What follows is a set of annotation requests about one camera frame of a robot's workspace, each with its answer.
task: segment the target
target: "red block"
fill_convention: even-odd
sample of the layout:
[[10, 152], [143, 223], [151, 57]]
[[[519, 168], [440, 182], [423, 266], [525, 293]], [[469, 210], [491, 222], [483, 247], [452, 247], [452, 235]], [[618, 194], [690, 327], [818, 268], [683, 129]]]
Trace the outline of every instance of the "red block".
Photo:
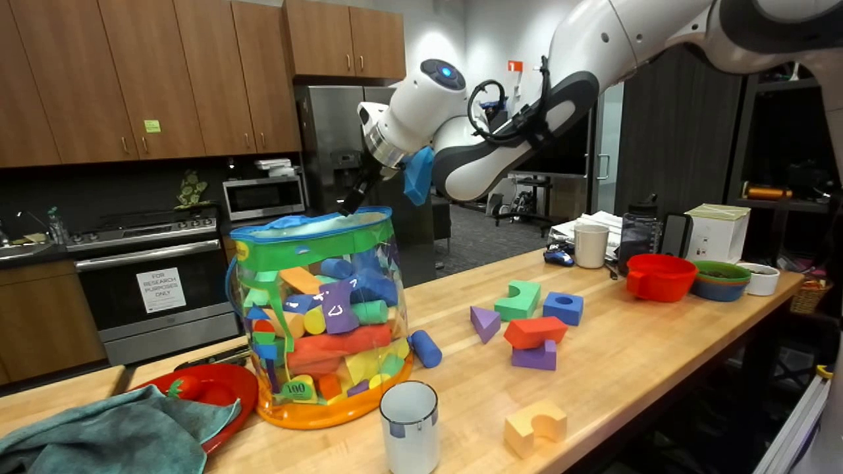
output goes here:
[[568, 329], [569, 327], [564, 320], [553, 316], [541, 316], [541, 318], [512, 320], [504, 337], [510, 340], [512, 347], [531, 351], [531, 347], [541, 347], [546, 340], [553, 340], [560, 345]]

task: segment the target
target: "oven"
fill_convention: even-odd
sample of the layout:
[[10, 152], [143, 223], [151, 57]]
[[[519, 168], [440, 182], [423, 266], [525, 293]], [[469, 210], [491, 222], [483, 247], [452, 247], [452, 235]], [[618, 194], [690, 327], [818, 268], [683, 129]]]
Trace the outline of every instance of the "oven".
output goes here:
[[111, 362], [244, 335], [224, 290], [216, 215], [165, 210], [120, 222], [70, 245]]

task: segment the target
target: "kitchen counter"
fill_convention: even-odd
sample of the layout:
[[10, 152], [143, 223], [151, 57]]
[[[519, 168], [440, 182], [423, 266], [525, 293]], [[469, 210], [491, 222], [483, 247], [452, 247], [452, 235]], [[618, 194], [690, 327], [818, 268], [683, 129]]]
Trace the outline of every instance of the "kitchen counter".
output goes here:
[[[499, 298], [507, 298], [512, 279], [539, 281], [544, 293], [585, 298], [583, 323], [573, 327], [560, 345], [556, 370], [515, 368], [504, 335], [483, 345], [469, 323], [469, 306], [494, 307]], [[772, 298], [743, 294], [737, 303], [712, 303], [690, 294], [681, 303], [643, 303], [632, 299], [626, 281], [610, 279], [607, 270], [548, 266], [541, 253], [525, 253], [410, 286], [412, 329], [427, 329], [446, 356], [444, 366], [413, 370], [413, 380], [440, 391], [444, 459], [438, 472], [569, 469], [790, 299], [798, 283], [798, 274], [784, 274]], [[132, 385], [241, 341], [244, 337], [139, 366]], [[92, 374], [4, 398], [0, 435], [56, 412], [58, 405], [97, 401], [111, 385], [111, 374]], [[510, 415], [539, 401], [552, 401], [568, 412], [568, 435], [519, 459], [504, 444], [504, 427]], [[254, 415], [230, 444], [211, 456], [209, 469], [384, 472], [381, 415], [370, 412], [317, 432], [280, 430]]]

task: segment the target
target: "clear plastic container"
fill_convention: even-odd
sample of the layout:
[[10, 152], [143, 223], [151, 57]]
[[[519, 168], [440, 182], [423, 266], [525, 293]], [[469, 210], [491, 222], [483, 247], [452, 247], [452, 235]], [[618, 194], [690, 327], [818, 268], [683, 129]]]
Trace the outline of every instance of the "clear plastic container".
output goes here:
[[262, 418], [292, 430], [346, 423], [412, 374], [390, 215], [361, 208], [232, 232]]

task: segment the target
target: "cabinet door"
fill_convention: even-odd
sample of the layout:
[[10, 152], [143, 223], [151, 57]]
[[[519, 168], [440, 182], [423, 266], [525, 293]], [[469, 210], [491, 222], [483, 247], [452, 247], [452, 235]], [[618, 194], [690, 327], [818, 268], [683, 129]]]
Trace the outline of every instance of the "cabinet door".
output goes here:
[[230, 0], [175, 0], [209, 156], [257, 149]]
[[104, 360], [75, 264], [0, 270], [0, 360], [8, 380]]
[[0, 64], [0, 168], [58, 162], [8, 0], [0, 0]]
[[280, 7], [234, 3], [234, 21], [259, 149], [301, 149], [287, 33]]
[[14, 0], [63, 162], [138, 158], [97, 0]]
[[354, 42], [346, 4], [287, 0], [292, 70], [299, 75], [354, 75]]
[[383, 10], [352, 7], [357, 75], [396, 78], [407, 73], [404, 21]]
[[203, 156], [186, 45], [171, 0], [101, 0], [143, 158]]

